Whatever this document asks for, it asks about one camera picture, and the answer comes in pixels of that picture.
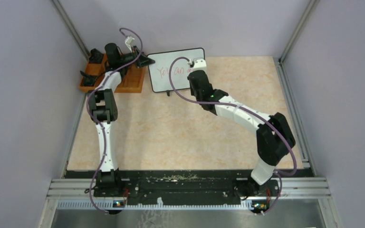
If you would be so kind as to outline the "small black-framed whiteboard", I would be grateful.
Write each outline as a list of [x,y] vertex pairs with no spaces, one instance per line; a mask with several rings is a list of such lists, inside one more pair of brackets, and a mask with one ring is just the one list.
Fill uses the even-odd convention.
[[173,61],[178,57],[186,57],[190,60],[205,58],[205,50],[197,47],[152,53],[148,57],[154,60],[154,63],[148,66],[152,91],[154,93],[170,92],[173,90],[170,78],[176,90],[190,88],[187,76],[192,70],[186,60],[181,59],[176,63]]

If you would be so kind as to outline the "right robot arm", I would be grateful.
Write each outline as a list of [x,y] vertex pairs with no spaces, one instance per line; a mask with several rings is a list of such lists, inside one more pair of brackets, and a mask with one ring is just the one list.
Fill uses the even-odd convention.
[[281,113],[269,115],[255,111],[227,92],[214,89],[203,70],[191,72],[188,80],[191,94],[204,110],[232,120],[256,136],[259,160],[247,181],[239,181],[234,189],[242,199],[262,195],[276,166],[296,144],[287,119]]

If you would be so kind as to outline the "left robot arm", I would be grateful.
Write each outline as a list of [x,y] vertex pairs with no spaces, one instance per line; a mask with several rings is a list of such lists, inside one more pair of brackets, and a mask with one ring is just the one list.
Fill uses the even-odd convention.
[[115,122],[118,109],[114,91],[121,84],[131,65],[142,68],[155,63],[137,46],[129,46],[130,53],[121,54],[115,43],[105,46],[107,67],[102,82],[90,92],[86,110],[94,122],[98,135],[100,164],[93,180],[95,197],[120,197],[124,192],[116,158]]

